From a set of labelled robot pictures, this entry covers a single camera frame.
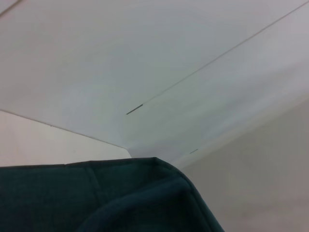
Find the dark teal insulated bag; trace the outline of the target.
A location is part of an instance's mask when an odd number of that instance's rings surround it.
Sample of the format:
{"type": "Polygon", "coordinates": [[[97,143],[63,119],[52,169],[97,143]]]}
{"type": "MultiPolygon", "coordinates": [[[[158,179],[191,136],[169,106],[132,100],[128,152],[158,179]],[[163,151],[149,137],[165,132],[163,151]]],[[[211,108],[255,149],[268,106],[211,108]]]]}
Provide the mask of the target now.
{"type": "Polygon", "coordinates": [[[158,158],[0,167],[0,232],[224,232],[158,158]]]}

